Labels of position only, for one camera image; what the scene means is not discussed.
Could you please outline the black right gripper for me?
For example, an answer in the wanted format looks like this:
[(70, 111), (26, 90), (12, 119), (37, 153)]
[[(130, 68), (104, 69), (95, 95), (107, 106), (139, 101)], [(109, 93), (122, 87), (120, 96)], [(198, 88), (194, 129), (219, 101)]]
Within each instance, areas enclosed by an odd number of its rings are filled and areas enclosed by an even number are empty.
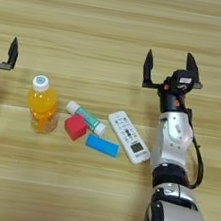
[[(192, 71), (196, 75), (196, 80), (199, 81), (199, 70), (195, 58), (191, 53), (187, 54), (187, 65), (186, 69)], [(186, 89), (176, 88), (176, 80), (173, 80), (171, 76), (166, 77), (163, 83), (153, 83), (151, 80), (151, 70), (153, 69), (153, 53), (151, 50), (148, 51), (146, 60), (143, 68), (143, 81), (142, 86), (144, 88), (156, 89), (158, 97), (160, 98), (160, 111), (165, 112), (183, 112), (189, 115), (191, 109), (187, 109), (185, 106), (185, 97), (192, 89), (202, 89), (202, 83), (194, 83), (194, 85), (186, 85)]]

